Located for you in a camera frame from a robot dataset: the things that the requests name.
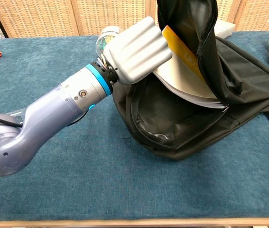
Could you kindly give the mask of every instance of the robotic hand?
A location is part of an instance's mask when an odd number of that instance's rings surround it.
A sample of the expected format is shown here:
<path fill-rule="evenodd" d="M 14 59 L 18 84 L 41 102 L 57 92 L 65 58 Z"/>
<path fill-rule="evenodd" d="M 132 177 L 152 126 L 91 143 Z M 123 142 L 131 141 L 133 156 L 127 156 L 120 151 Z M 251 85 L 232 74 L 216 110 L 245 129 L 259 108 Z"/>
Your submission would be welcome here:
<path fill-rule="evenodd" d="M 136 83 L 171 57 L 161 30 L 147 17 L 107 44 L 102 61 L 88 64 L 29 105 L 22 127 L 0 114 L 0 176 L 27 166 L 52 136 L 110 95 L 116 81 Z"/>

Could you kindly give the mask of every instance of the blue carpet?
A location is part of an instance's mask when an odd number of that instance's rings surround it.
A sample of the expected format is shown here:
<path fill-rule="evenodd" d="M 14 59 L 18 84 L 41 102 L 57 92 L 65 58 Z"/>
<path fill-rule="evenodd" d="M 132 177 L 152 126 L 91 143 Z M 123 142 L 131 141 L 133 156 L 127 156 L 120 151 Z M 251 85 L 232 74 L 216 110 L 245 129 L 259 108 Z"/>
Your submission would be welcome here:
<path fill-rule="evenodd" d="M 269 66 L 269 33 L 229 40 Z M 28 106 L 96 58 L 96 37 L 0 40 L 0 112 Z M 183 161 L 128 133 L 109 96 L 0 178 L 1 220 L 269 217 L 269 119 Z"/>

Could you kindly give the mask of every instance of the black fabric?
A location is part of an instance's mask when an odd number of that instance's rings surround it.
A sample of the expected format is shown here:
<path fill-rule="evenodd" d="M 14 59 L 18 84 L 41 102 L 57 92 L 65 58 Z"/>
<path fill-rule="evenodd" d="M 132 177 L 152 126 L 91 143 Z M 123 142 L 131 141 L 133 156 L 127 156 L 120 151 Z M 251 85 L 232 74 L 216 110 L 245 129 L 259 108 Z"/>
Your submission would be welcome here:
<path fill-rule="evenodd" d="M 269 113 L 269 68 L 233 43 L 216 38 L 216 0 L 158 0 L 169 25 L 195 54 L 213 93 L 227 106 L 205 108 L 170 92 L 153 74 L 116 83 L 113 99 L 129 132 L 155 154 L 182 159 L 218 141 L 259 112 Z"/>

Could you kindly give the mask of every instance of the wicker panel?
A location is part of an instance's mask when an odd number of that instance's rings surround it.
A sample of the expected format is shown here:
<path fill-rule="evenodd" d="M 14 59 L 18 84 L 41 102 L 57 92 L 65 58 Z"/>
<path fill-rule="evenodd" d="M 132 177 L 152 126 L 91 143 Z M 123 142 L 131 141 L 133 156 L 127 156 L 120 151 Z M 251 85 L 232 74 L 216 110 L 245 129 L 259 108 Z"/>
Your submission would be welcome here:
<path fill-rule="evenodd" d="M 269 30 L 269 0 L 247 0 L 237 31 Z"/>
<path fill-rule="evenodd" d="M 122 29 L 146 15 L 145 0 L 73 0 L 80 35 L 99 35 L 108 25 Z"/>
<path fill-rule="evenodd" d="M 0 20 L 10 38 L 78 35 L 70 0 L 0 0 Z"/>
<path fill-rule="evenodd" d="M 218 4 L 218 19 L 228 20 L 229 13 L 232 8 L 233 0 L 217 0 Z"/>

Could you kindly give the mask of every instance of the black cable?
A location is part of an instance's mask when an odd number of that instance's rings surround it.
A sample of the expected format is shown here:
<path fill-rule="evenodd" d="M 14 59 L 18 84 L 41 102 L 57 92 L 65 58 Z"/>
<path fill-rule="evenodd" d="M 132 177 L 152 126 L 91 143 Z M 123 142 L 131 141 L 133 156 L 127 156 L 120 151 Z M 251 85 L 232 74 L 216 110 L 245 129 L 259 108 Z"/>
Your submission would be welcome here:
<path fill-rule="evenodd" d="M 11 127 L 22 127 L 21 123 L 13 123 L 7 120 L 0 119 L 0 123 L 11 126 Z"/>
<path fill-rule="evenodd" d="M 80 121 L 81 119 L 83 119 L 83 117 L 87 114 L 87 112 L 85 112 L 79 119 L 77 119 L 77 120 L 75 120 L 74 122 L 70 123 L 68 126 L 71 126 L 71 125 L 77 123 L 78 121 Z"/>

